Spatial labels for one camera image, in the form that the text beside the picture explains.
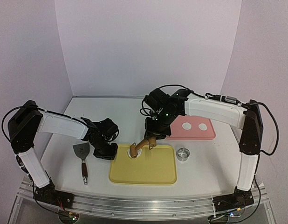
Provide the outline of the wooden double-ended rolling pin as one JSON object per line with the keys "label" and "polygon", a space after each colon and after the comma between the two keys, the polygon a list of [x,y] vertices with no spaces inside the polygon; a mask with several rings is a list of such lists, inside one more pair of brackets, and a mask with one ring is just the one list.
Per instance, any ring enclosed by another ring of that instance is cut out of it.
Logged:
{"label": "wooden double-ended rolling pin", "polygon": [[148,149],[151,150],[157,145],[156,137],[150,137],[148,139],[143,139],[138,144],[133,143],[129,147],[130,157],[132,159],[135,159],[138,157],[138,151],[142,149],[145,146],[148,146]]}

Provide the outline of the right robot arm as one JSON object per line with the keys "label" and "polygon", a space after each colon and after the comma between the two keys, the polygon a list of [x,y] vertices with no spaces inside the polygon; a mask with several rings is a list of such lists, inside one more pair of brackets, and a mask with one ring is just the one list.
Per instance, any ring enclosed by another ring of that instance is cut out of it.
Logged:
{"label": "right robot arm", "polygon": [[216,196],[213,203],[216,211],[234,210],[254,203],[251,192],[261,152],[263,122],[258,103],[250,100],[243,104],[229,96],[200,96],[182,88],[169,95],[156,88],[142,101],[145,111],[144,138],[150,146],[156,140],[205,140],[211,129],[202,129],[206,119],[241,131],[239,140],[240,167],[234,192]]}

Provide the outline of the white dough lump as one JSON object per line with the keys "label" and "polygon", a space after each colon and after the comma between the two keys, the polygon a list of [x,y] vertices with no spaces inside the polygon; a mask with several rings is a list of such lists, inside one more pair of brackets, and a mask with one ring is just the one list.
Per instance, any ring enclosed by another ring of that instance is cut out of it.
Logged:
{"label": "white dough lump", "polygon": [[[142,153],[142,149],[139,149],[137,151],[137,158],[141,155],[141,153]],[[132,159],[132,156],[130,154],[130,150],[129,149],[127,150],[127,154],[128,154],[128,157]]]}

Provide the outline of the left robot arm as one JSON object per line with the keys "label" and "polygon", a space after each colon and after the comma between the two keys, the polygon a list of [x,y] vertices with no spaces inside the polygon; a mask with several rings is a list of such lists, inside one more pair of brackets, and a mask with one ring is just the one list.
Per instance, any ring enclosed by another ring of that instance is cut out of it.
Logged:
{"label": "left robot arm", "polygon": [[82,154],[82,179],[88,184],[86,157],[88,149],[94,149],[98,159],[113,160],[118,145],[114,142],[119,135],[118,126],[109,118],[94,122],[87,118],[75,118],[58,112],[40,108],[35,101],[29,100],[24,105],[8,111],[1,127],[11,145],[20,168],[26,173],[33,186],[33,199],[37,204],[45,203],[70,209],[74,194],[56,189],[42,161],[53,152],[65,155],[69,145]]}

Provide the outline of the yellow plastic tray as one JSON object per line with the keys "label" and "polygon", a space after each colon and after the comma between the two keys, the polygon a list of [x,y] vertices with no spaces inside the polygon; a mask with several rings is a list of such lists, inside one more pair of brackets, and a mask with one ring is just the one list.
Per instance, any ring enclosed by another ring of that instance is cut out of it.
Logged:
{"label": "yellow plastic tray", "polygon": [[149,150],[142,148],[138,158],[128,157],[129,145],[118,146],[111,161],[109,180],[115,184],[173,185],[177,181],[175,150],[171,146],[159,145]]}

